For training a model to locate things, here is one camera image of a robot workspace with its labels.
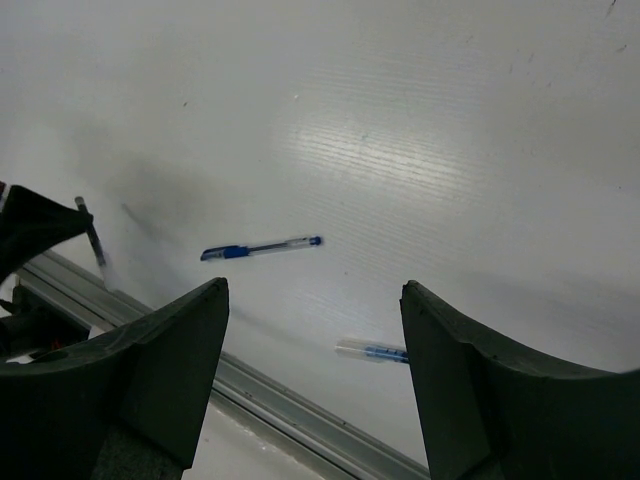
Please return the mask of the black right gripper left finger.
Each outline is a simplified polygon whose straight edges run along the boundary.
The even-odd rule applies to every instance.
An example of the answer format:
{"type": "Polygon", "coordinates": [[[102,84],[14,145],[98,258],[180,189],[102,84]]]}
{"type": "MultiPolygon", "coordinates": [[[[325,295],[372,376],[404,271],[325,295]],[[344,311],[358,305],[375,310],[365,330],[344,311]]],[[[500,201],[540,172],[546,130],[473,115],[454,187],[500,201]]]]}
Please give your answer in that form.
{"type": "Polygon", "coordinates": [[[1,366],[5,479],[178,479],[191,468],[229,317],[217,278],[136,321],[1,366]]]}

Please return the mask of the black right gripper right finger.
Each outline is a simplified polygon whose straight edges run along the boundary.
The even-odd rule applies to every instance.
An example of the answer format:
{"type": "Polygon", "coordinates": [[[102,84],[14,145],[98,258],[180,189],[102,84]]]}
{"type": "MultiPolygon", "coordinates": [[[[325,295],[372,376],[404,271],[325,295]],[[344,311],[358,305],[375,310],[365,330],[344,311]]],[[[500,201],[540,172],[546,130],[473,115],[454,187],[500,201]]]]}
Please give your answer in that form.
{"type": "Polygon", "coordinates": [[[400,300],[434,479],[635,479],[639,374],[525,346],[411,281],[400,300]]]}

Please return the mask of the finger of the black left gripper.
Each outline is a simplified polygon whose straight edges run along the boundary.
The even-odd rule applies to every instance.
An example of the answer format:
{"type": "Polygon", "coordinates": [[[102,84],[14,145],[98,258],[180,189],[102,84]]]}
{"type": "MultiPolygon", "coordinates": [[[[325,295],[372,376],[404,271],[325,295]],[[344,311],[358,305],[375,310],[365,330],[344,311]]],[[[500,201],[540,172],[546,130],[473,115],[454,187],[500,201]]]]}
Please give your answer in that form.
{"type": "Polygon", "coordinates": [[[24,186],[1,184],[1,282],[32,258],[86,234],[93,216],[24,186]]]}

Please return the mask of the black gel pen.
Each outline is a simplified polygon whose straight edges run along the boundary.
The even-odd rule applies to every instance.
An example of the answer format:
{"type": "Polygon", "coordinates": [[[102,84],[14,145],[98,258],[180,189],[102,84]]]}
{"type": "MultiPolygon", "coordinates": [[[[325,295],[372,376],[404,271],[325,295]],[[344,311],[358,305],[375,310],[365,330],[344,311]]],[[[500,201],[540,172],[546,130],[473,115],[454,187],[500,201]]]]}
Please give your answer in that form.
{"type": "Polygon", "coordinates": [[[88,207],[83,197],[76,196],[74,199],[74,202],[76,204],[77,209],[81,213],[86,214],[90,217],[89,226],[86,231],[87,237],[89,239],[89,242],[90,242],[92,251],[94,253],[94,256],[96,258],[96,263],[101,272],[101,275],[105,276],[106,273],[108,272],[107,256],[105,254],[102,243],[99,239],[98,233],[94,226],[93,216],[89,213],[88,207]]]}

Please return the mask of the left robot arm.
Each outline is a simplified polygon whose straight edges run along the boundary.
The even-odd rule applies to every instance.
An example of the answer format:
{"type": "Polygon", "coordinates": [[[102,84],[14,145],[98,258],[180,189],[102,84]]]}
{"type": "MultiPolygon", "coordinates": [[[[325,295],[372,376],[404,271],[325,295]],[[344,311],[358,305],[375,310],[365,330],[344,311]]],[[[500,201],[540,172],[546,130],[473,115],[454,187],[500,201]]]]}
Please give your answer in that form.
{"type": "MultiPolygon", "coordinates": [[[[74,209],[24,186],[1,184],[1,279],[7,280],[33,258],[52,247],[86,235],[98,267],[107,265],[103,246],[86,202],[75,198],[74,209]]],[[[3,300],[8,315],[1,319],[1,355],[58,346],[56,316],[40,306],[23,306],[3,300]]]]}

